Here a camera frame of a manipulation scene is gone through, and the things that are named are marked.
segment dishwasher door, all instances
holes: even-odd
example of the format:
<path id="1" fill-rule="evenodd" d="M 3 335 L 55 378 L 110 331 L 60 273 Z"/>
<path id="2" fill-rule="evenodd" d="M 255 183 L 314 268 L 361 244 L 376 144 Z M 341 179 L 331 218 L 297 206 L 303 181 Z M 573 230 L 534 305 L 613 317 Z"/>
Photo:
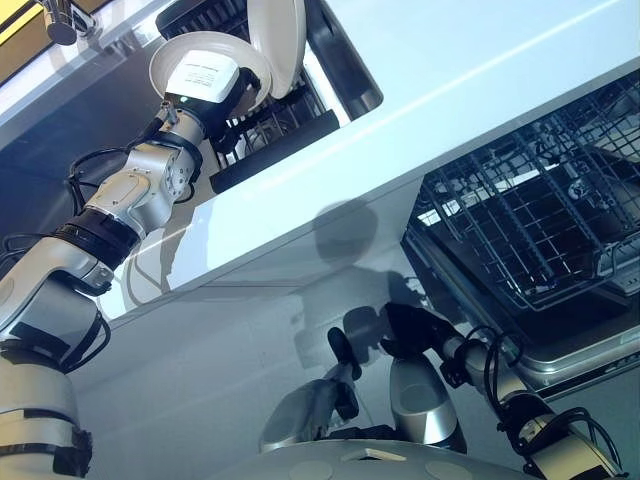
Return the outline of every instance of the dishwasher door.
<path id="1" fill-rule="evenodd" d="M 640 364 L 638 73 L 427 174 L 403 239 L 544 395 Z"/>

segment white countertop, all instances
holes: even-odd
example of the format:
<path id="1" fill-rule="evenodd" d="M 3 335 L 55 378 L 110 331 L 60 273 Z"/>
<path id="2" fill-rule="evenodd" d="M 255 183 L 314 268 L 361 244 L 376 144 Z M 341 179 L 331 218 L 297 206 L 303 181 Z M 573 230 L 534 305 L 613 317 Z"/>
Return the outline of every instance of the white countertop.
<path id="1" fill-rule="evenodd" d="M 166 241 L 162 232 L 150 235 L 139 255 L 150 267 L 133 280 L 149 283 L 144 302 L 223 278 L 311 231 L 328 206 L 375 201 L 553 110 L 549 102 L 564 103 L 628 73 L 630 62 L 638 68 L 640 58 L 637 0 L 328 3 L 382 91 L 382 104 L 199 204 L 186 228 L 164 235 L 180 238 L 164 285 L 153 259 Z M 126 268 L 100 298 L 110 318 L 137 305 L 126 293 Z"/>

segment wire rack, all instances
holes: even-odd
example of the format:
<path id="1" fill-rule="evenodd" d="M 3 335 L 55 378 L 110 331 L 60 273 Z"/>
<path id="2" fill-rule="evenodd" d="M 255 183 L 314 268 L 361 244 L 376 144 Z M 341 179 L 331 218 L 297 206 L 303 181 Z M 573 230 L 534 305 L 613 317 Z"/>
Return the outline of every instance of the wire rack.
<path id="1" fill-rule="evenodd" d="M 184 11 L 171 12 L 170 23 L 158 24 L 166 39 L 183 33 L 209 30 L 250 41 L 246 0 L 191 0 L 182 4 L 185 5 Z M 174 4 L 170 8 L 178 9 L 181 6 Z M 306 73 L 301 72 L 285 98 L 275 100 L 269 97 L 248 115 L 227 122 L 229 131 L 233 133 L 230 137 L 233 145 L 226 148 L 225 153 L 216 152 L 220 169 L 286 137 L 324 112 L 324 104 Z"/>
<path id="2" fill-rule="evenodd" d="M 640 265 L 639 112 L 634 72 L 428 174 L 414 215 L 518 308 L 615 280 Z"/>

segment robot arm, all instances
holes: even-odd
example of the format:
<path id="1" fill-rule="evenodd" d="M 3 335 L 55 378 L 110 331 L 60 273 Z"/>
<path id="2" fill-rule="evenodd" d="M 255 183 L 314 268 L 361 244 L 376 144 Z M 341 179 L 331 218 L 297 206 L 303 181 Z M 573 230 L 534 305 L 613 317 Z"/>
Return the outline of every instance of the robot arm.
<path id="1" fill-rule="evenodd" d="M 500 420 L 499 430 L 525 459 L 525 473 L 547 480 L 624 478 L 615 449 L 612 461 L 571 426 L 578 420 L 596 424 L 587 420 L 590 417 L 585 409 L 555 414 L 509 365 L 501 365 L 499 347 L 507 334 L 499 335 L 487 348 L 480 340 L 463 337 L 449 322 L 427 310 L 397 304 L 385 308 L 398 338 L 397 342 L 383 343 L 385 349 L 403 357 L 433 348 L 443 361 L 441 372 L 453 388 L 468 383 L 485 396 Z"/>
<path id="2" fill-rule="evenodd" d="M 91 437 L 79 427 L 65 375 L 89 358 L 101 328 L 108 333 L 87 295 L 106 292 L 114 269 L 167 222 L 200 172 L 198 145 L 217 139 L 255 82 L 233 60 L 211 55 L 226 67 L 209 84 L 215 101 L 201 100 L 202 82 L 190 88 L 193 72 L 185 71 L 188 62 L 178 64 L 159 113 L 128 146 L 124 167 L 0 280 L 0 478 L 84 478 L 88 471 Z"/>

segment kitchen counter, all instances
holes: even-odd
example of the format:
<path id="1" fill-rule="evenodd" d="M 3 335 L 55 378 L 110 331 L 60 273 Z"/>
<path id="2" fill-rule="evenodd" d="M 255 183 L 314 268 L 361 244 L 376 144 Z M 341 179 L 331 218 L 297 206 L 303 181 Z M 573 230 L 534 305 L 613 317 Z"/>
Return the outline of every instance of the kitchen counter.
<path id="1" fill-rule="evenodd" d="M 182 223 L 150 235 L 117 270 L 99 299 L 106 316 L 138 315 L 204 284 L 299 286 L 322 272 L 292 246 L 319 225 L 357 219 L 352 199 L 376 211 L 380 242 L 398 241 L 422 175 L 640 58 L 635 0 L 328 3 L 382 104 L 240 186 L 194 199 Z"/>

